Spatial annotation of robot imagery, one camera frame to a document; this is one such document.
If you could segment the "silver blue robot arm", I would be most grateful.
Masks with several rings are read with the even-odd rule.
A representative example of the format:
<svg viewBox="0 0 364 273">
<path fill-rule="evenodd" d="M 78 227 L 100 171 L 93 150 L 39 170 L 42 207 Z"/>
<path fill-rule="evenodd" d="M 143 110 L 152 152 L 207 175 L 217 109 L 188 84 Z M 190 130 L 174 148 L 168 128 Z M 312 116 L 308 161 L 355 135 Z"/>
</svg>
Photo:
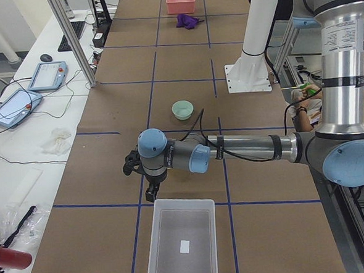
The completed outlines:
<svg viewBox="0 0 364 273">
<path fill-rule="evenodd" d="M 169 169 L 204 173 L 211 158 L 305 164 L 344 187 L 364 185 L 364 0 L 293 0 L 293 13 L 321 26 L 321 123 L 314 132 L 285 136 L 187 136 L 158 129 L 138 137 L 138 172 L 155 201 Z"/>
</svg>

